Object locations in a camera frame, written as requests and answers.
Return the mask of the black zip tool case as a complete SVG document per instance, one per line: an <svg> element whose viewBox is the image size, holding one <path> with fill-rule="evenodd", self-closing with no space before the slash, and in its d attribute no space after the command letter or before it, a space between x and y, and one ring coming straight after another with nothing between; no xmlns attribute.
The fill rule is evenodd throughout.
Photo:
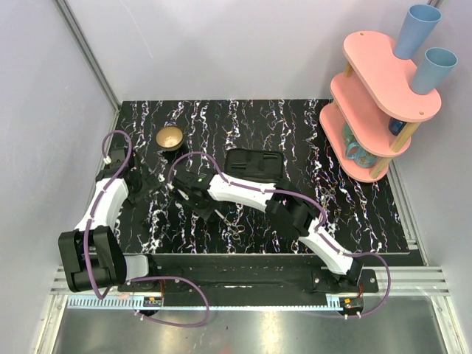
<svg viewBox="0 0 472 354"><path fill-rule="evenodd" d="M284 154L272 150L233 148L226 152L225 174L261 183L276 183L285 177Z"/></svg>

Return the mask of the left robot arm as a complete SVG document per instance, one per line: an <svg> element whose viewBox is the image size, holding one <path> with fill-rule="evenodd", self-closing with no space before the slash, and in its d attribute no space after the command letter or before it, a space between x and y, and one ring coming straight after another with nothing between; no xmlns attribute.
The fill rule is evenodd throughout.
<svg viewBox="0 0 472 354"><path fill-rule="evenodd" d="M125 256L114 235L121 209L133 209L152 195L162 183L144 168L136 153L126 160L125 147L113 149L109 164L95 178L94 197L76 227L63 232L58 247L67 285L75 293L92 289L92 275L98 288L119 286L132 280L144 292L159 284L159 274L150 268L150 258Z"/></svg>

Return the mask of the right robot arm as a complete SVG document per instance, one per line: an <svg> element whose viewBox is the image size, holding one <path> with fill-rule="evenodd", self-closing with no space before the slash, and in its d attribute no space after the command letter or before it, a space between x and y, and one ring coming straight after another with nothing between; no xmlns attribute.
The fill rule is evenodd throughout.
<svg viewBox="0 0 472 354"><path fill-rule="evenodd" d="M214 171L181 171L167 185L205 219L223 202L263 212L278 235L298 240L321 258L339 290L348 293L361 284L362 263L324 228L326 214L321 206L298 192L291 182L261 183Z"/></svg>

